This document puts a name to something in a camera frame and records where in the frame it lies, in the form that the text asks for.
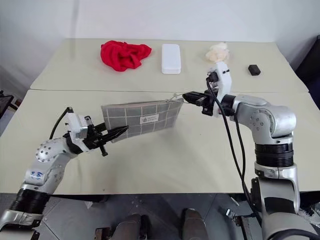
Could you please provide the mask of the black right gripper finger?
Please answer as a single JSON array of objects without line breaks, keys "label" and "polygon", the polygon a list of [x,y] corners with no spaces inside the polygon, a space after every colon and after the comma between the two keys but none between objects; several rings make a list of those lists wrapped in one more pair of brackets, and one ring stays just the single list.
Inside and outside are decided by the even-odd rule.
[{"label": "black right gripper finger", "polygon": [[182,97],[184,99],[201,99],[205,97],[205,94],[201,92],[190,91],[190,92],[184,93]]},{"label": "black right gripper finger", "polygon": [[203,98],[185,98],[184,99],[187,103],[196,105],[196,106],[203,106]]}]

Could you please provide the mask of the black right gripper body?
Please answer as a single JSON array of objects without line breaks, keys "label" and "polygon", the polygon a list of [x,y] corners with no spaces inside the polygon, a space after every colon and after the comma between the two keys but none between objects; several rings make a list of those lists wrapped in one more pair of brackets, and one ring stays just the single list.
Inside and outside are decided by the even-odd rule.
[{"label": "black right gripper body", "polygon": [[219,90],[216,87],[212,87],[212,85],[209,83],[207,90],[201,94],[201,97],[204,98],[204,100],[201,101],[202,114],[207,116],[214,115],[214,106],[216,99],[218,98],[218,91]]}]

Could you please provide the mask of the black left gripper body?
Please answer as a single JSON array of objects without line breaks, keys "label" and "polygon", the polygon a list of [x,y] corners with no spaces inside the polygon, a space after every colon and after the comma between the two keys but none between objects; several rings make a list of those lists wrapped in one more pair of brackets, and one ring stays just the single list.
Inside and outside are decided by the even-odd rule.
[{"label": "black left gripper body", "polygon": [[89,150],[100,149],[101,155],[106,157],[108,155],[105,145],[103,144],[103,131],[97,131],[95,125],[89,124],[87,126],[87,136],[83,143]]}]

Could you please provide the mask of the grey plaid zipper pouch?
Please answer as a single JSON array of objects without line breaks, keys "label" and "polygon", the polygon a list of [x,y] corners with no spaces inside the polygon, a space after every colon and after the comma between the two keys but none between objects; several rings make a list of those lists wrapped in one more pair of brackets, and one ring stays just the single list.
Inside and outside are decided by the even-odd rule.
[{"label": "grey plaid zipper pouch", "polygon": [[175,96],[165,100],[103,105],[101,110],[107,131],[128,126],[111,141],[116,143],[174,127],[183,104],[184,99]]}]

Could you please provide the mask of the white rectangular case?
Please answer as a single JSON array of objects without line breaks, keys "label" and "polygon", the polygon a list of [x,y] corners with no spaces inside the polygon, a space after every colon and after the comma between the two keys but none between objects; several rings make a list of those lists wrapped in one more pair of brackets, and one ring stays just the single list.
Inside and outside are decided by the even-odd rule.
[{"label": "white rectangular case", "polygon": [[181,73],[181,52],[178,44],[163,44],[161,47],[161,72],[178,75]]}]

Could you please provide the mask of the cream fluffy plush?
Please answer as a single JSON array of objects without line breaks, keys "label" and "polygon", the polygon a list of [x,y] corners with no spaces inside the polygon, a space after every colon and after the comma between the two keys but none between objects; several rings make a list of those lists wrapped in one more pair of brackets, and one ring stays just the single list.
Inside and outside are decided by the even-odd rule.
[{"label": "cream fluffy plush", "polygon": [[229,56],[230,51],[225,42],[212,45],[209,48],[209,51],[205,54],[205,58],[213,63],[225,62],[229,59]]}]

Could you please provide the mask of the small black block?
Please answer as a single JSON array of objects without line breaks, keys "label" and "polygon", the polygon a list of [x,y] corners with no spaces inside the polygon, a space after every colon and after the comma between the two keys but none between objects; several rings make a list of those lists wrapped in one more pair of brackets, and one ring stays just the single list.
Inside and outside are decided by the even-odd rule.
[{"label": "small black block", "polygon": [[248,71],[252,76],[258,76],[261,74],[261,70],[256,64],[250,64],[248,66]]}]

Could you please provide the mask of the red crumpled cloth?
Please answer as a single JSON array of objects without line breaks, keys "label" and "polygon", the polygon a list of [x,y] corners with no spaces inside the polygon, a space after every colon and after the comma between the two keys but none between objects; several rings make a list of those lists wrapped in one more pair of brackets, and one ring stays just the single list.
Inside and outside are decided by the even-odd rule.
[{"label": "red crumpled cloth", "polygon": [[109,40],[100,46],[101,61],[116,72],[137,69],[151,52],[152,48],[148,45],[115,40]]}]

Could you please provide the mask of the dark rounded shape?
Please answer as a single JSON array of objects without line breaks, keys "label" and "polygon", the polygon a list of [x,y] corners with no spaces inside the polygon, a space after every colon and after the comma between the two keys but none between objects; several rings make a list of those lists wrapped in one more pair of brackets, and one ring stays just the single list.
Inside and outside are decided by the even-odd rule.
[{"label": "dark rounded shape", "polygon": [[145,214],[134,213],[116,226],[111,240],[149,240],[151,237],[150,218]]},{"label": "dark rounded shape", "polygon": [[185,208],[182,212],[181,239],[210,240],[205,221],[193,208]]}]

